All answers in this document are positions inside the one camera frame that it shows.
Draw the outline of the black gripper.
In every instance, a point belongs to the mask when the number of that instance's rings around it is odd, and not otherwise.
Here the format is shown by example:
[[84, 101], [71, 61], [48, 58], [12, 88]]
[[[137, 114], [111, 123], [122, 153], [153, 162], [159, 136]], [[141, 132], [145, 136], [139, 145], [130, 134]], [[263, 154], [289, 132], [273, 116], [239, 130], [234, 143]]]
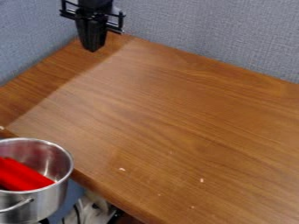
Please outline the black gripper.
[[[79, 40], [88, 51], [95, 52], [104, 46], [107, 29], [119, 34], [125, 32], [127, 14], [114, 5], [114, 0], [60, 0], [60, 15], [75, 20]], [[94, 20], [91, 22], [92, 41], [87, 19]]]

